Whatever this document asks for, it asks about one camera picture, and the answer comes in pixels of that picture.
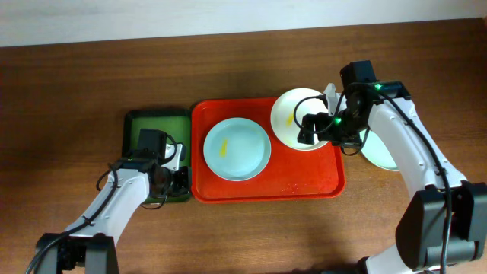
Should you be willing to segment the pale green plate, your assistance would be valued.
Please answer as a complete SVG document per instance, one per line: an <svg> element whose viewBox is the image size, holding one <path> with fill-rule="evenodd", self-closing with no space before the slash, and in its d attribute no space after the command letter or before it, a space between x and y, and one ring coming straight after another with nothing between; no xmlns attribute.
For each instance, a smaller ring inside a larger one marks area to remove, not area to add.
<svg viewBox="0 0 487 274"><path fill-rule="evenodd" d="M371 130L368 132L368 136L365 136L365 133L365 130L360 132L361 140L365 141L361 153L377 167L384 170L398 171L395 161L380 137Z"/></svg>

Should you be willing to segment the cream white plate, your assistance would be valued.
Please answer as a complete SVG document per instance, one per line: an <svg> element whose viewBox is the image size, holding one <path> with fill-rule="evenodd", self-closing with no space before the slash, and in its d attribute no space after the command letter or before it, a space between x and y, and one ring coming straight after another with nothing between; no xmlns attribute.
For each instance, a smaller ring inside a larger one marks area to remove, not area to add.
<svg viewBox="0 0 487 274"><path fill-rule="evenodd" d="M302 118L306 114L327 113L328 109L325 104L319 99L311 99L311 97L320 96L322 93L310 88L295 88L286 91L274 103L270 121L272 130L276 137L284 145L299 151L313 151L323 147L328 142L316 142L314 145L306 145L298 143L297 137L300 128L294 122L294 109L299 101L309 97L309 100L303 102L296 113L296 118L301 123Z"/></svg>

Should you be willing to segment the light blue plate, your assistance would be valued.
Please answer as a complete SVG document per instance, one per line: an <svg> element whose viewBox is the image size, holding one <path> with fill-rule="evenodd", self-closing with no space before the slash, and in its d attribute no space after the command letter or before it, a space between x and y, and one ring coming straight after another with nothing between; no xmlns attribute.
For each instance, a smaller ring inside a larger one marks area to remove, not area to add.
<svg viewBox="0 0 487 274"><path fill-rule="evenodd" d="M203 143L203 156L209 169L221 179L234 182L262 173L271 154L272 145L265 129L240 117L217 123Z"/></svg>

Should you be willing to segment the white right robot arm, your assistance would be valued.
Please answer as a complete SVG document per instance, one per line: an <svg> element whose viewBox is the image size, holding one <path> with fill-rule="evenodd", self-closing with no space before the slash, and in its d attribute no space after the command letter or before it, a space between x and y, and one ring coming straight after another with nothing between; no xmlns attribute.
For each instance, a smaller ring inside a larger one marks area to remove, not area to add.
<svg viewBox="0 0 487 274"><path fill-rule="evenodd" d="M384 143L410 195L396 227L395 243L360 259L343 273L445 273L478 260L486 243L486 184L471 183L447 160L422 125L409 92L399 81L353 82L337 95L318 96L325 113L294 122L298 142L328 141L360 151L360 131Z"/></svg>

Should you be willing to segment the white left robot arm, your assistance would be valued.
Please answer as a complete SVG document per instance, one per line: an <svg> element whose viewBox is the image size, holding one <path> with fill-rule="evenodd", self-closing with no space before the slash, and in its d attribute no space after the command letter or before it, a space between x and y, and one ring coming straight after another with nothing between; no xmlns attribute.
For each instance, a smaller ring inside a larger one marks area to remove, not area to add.
<svg viewBox="0 0 487 274"><path fill-rule="evenodd" d="M187 166L153 161L116 163L102 178L107 182L88 208L63 232L45 233L27 273L62 273L77 266L86 273L118 273L116 244L135 210L147 199L159 202L189 194L192 174Z"/></svg>

